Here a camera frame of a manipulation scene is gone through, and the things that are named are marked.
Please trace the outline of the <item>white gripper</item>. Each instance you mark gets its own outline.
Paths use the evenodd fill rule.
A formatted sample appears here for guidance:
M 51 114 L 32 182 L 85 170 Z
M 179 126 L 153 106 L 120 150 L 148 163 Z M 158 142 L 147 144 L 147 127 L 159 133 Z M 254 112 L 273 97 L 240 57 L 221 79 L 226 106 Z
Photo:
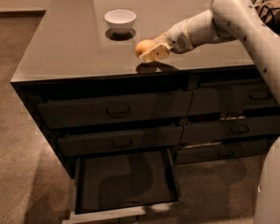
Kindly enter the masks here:
M 167 37 L 172 48 L 166 44 Z M 156 46 L 143 51 L 139 56 L 144 63 L 164 60 L 170 55 L 171 51 L 176 54 L 183 54 L 194 50 L 194 45 L 189 37 L 188 20 L 176 23 L 168 30 L 168 33 L 165 32 L 157 36 L 153 39 L 153 42 Z

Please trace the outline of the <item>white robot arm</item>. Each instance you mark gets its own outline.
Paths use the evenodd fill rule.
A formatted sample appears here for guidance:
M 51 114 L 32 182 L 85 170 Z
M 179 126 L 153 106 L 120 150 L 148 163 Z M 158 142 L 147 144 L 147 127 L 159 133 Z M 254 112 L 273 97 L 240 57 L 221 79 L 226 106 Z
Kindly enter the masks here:
M 260 19 L 251 0 L 213 0 L 210 8 L 173 25 L 167 32 L 138 43 L 136 56 L 145 63 L 183 54 L 204 44 L 238 39 L 280 105 L 280 36 Z M 280 224 L 280 136 L 263 163 L 254 224 Z

